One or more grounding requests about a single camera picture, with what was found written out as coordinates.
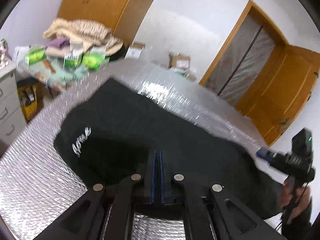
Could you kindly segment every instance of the green package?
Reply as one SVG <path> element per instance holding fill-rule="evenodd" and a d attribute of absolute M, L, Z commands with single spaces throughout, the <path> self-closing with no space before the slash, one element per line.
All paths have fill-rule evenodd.
<path fill-rule="evenodd" d="M 30 65 L 37 63 L 39 61 L 42 61 L 44 59 L 45 59 L 45 50 L 38 49 L 38 50 L 35 50 L 31 53 L 26 54 L 24 61 L 28 66 L 30 66 Z"/>
<path fill-rule="evenodd" d="M 89 69 L 98 69 L 102 62 L 109 62 L 109 57 L 105 59 L 105 55 L 99 53 L 85 54 L 82 59 L 82 64 Z"/>
<path fill-rule="evenodd" d="M 68 67 L 68 66 L 78 67 L 78 66 L 80 66 L 81 61 L 82 61 L 82 56 L 83 56 L 82 53 L 75 54 L 75 55 L 72 53 L 66 54 L 64 56 L 63 66 L 64 67 Z"/>

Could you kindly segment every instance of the drawer handle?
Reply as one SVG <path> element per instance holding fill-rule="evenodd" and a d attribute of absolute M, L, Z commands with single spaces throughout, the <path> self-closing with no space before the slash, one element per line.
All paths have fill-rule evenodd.
<path fill-rule="evenodd" d="M 8 114 L 8 110 L 7 108 L 5 108 L 2 114 L 0 114 L 0 120 L 4 119 L 7 114 Z"/>
<path fill-rule="evenodd" d="M 7 136 L 9 136 L 9 135 L 11 135 L 12 133 L 13 133 L 13 131 L 14 131 L 14 129 L 15 129 L 15 127 L 14 127 L 14 125 L 12 124 L 11 125 L 11 131 L 10 132 L 8 132 L 8 133 L 6 133 L 5 135 L 7 135 Z"/>

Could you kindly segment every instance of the person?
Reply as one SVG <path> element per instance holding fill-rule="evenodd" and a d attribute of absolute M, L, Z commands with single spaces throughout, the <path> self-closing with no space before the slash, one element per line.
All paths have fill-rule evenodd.
<path fill-rule="evenodd" d="M 298 188 L 295 192 L 298 199 L 301 198 L 299 205 L 292 211 L 292 222 L 290 225 L 282 225 L 282 235 L 288 240 L 302 240 L 311 228 L 311 192 L 310 187 Z M 283 191 L 280 194 L 280 206 L 283 208 L 292 199 L 292 190 L 289 187 L 288 179 L 284 181 Z"/>

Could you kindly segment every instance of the table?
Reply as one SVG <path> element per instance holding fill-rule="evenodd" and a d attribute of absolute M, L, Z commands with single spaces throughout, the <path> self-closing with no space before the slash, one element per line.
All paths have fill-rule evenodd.
<path fill-rule="evenodd" d="M 56 91 L 64 91 L 68 86 L 87 75 L 90 70 L 81 64 L 79 67 L 64 67 L 62 58 L 46 57 L 28 66 L 24 61 L 18 63 L 18 68 L 23 69 L 30 76 Z"/>
<path fill-rule="evenodd" d="M 53 141 L 67 113 L 109 77 L 209 133 L 242 144 L 254 158 L 255 152 L 265 146 L 250 119 L 206 88 L 152 63 L 134 59 L 110 63 L 83 76 L 55 98 L 0 160 L 0 213 L 19 239 L 33 239 L 86 192 L 83 182 L 54 149 Z M 150 232 L 159 227 L 173 239 L 184 237 L 179 221 L 159 221 L 139 214 L 134 221 L 133 239 L 144 239 L 141 234 L 151 236 Z"/>

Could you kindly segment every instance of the silver foil surface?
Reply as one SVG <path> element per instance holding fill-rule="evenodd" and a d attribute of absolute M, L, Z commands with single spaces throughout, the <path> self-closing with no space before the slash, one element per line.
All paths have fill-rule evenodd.
<path fill-rule="evenodd" d="M 16 238 L 33 239 L 86 192 L 53 141 L 68 112 L 111 76 L 212 135 L 242 144 L 254 158 L 265 146 L 249 119 L 198 84 L 138 60 L 101 66 L 43 109 L 0 160 L 0 212 Z M 183 223 L 135 214 L 132 239 L 185 239 Z"/>

